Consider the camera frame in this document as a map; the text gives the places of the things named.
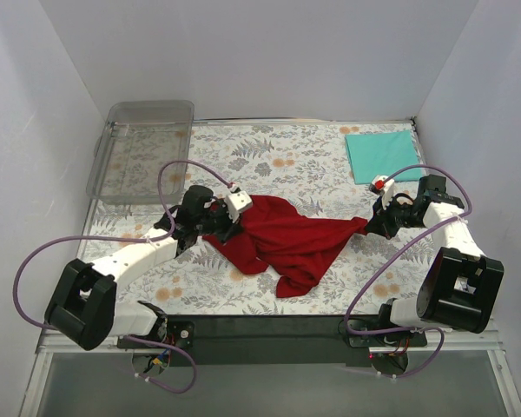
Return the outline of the red t shirt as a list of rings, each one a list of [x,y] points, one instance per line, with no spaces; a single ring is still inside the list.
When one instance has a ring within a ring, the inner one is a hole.
[[[361,217],[309,218],[276,196],[254,195],[252,200],[253,207],[241,217],[241,234],[225,243],[211,235],[203,240],[244,275],[273,268],[280,275],[278,298],[307,295],[318,286],[351,237],[361,235],[368,223]]]

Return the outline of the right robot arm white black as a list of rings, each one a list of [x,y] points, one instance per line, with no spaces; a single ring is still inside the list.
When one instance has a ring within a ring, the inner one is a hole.
[[[382,304],[369,331],[392,330],[394,341],[408,328],[482,333],[505,273],[502,262],[487,257],[473,240],[462,216],[465,205],[447,194],[443,176],[421,177],[414,198],[396,193],[394,186],[385,175],[372,180],[369,189],[378,199],[367,232],[391,239],[401,228],[423,228],[431,233],[436,255],[418,294]]]

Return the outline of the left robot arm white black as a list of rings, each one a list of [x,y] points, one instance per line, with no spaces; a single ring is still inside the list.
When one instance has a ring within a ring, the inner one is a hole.
[[[207,187],[191,186],[181,204],[165,212],[138,242],[94,261],[69,262],[45,310],[45,323],[86,351],[110,336],[165,341],[166,313],[146,301],[119,302],[119,292],[203,236],[227,242],[238,235],[242,215],[252,206],[250,195],[237,187],[217,198]]]

